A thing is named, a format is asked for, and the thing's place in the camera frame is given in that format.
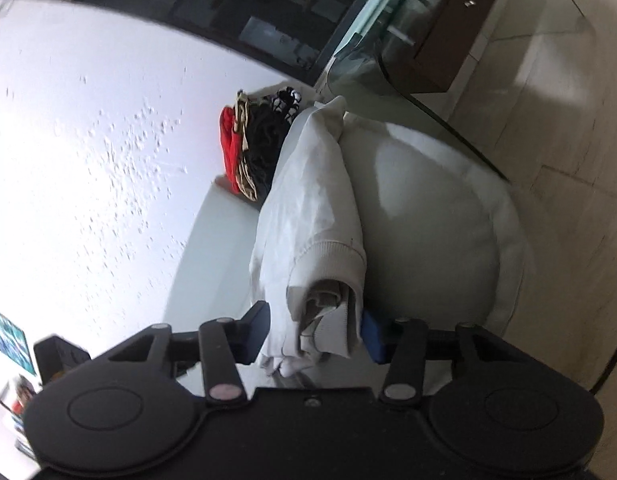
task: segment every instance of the wooden floor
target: wooden floor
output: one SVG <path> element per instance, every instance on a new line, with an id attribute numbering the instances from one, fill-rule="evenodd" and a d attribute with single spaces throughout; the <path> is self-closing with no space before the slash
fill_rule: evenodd
<path id="1" fill-rule="evenodd" d="M 617 0 L 574 1 L 576 27 L 550 16 L 550 34 L 524 23 L 495 33 L 450 123 L 548 211 L 578 298 L 565 312 L 583 327 L 567 345 L 570 375 L 591 386 L 617 346 Z M 565 23 L 566 7 L 556 3 Z M 598 399 L 606 427 L 592 469 L 617 479 L 617 367 Z"/>

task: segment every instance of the peeling wall paint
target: peeling wall paint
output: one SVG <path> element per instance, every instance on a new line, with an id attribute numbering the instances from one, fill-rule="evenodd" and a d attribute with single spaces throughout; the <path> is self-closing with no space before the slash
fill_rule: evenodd
<path id="1" fill-rule="evenodd" d="M 58 333 L 96 355 L 162 319 L 196 215 L 224 171 L 221 108 L 239 89 L 287 78 L 122 14 L 8 7 L 0 311 L 30 343 Z"/>

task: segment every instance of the red object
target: red object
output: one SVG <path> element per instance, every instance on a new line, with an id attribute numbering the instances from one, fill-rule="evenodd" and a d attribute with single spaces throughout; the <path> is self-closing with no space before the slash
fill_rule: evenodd
<path id="1" fill-rule="evenodd" d="M 235 178 L 239 153 L 242 150 L 242 137 L 234 131 L 235 110 L 225 106 L 220 114 L 220 141 L 224 152 L 224 168 L 233 193 L 240 194 Z"/>

